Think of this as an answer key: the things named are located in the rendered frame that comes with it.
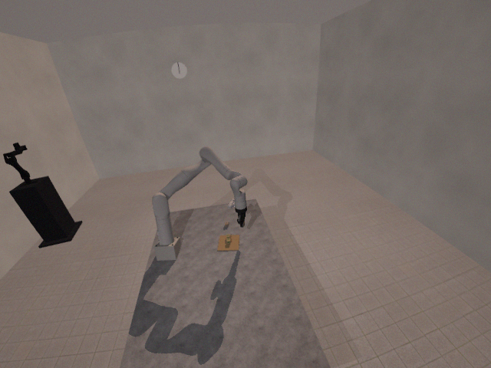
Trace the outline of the tan flat mat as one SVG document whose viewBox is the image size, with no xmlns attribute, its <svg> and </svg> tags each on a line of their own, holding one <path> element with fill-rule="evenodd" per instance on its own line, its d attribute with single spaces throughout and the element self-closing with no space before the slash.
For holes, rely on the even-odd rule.
<svg viewBox="0 0 491 368">
<path fill-rule="evenodd" d="M 219 244 L 217 251 L 238 251 L 239 250 L 239 235 L 230 235 L 230 244 L 226 243 L 226 235 L 219 236 Z"/>
</svg>

